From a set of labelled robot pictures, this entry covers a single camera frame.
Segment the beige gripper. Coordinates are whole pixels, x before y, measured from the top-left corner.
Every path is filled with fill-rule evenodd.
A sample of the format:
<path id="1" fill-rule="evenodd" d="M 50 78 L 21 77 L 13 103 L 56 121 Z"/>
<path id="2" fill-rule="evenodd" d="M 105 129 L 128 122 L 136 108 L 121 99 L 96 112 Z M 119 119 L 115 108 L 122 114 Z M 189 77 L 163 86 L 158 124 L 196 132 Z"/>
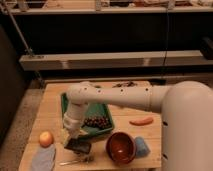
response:
<path id="1" fill-rule="evenodd" d="M 61 130 L 61 144 L 67 146 L 72 138 L 77 139 L 79 136 L 84 135 L 87 135 L 87 132 L 83 129 L 79 129 L 76 132 L 69 132 L 67 129 L 63 128 Z"/>

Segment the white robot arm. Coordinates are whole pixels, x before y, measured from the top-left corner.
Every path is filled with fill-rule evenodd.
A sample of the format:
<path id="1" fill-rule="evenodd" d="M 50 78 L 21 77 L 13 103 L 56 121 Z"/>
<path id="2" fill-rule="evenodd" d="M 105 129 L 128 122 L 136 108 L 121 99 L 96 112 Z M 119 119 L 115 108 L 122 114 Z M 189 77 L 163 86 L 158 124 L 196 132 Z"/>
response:
<path id="1" fill-rule="evenodd" d="M 105 103 L 162 115 L 162 171 L 213 171 L 213 89 L 196 81 L 171 86 L 96 88 L 75 83 L 66 92 L 63 125 L 79 135 L 89 103 Z"/>

